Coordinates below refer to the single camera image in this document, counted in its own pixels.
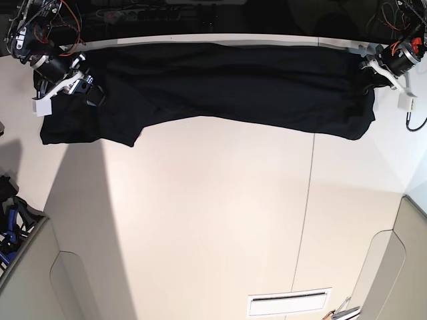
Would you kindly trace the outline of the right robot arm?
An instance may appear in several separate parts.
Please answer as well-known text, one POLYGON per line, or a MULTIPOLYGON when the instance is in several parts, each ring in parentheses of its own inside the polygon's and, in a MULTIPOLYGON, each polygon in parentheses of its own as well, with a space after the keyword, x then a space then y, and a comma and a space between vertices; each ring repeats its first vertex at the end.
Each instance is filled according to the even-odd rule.
POLYGON ((78 9, 66 1, 23 1, 9 21, 5 44, 10 55, 29 64, 38 74, 32 99, 39 116, 52 114, 52 98, 59 93, 83 95, 89 106, 105 101, 105 93, 95 82, 86 55, 78 51, 83 20, 78 9), (54 28, 68 27, 76 33, 74 43, 62 48, 49 39, 54 28))

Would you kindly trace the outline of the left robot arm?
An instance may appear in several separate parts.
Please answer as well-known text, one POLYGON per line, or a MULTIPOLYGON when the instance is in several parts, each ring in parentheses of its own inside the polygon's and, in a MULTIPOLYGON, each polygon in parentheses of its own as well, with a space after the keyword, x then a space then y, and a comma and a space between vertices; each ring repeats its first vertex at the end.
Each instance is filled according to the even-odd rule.
POLYGON ((390 30, 387 46, 378 45, 360 64, 362 92, 378 87, 398 87, 398 79, 408 74, 426 56, 426 2, 377 1, 366 23, 365 35, 377 26, 390 30))

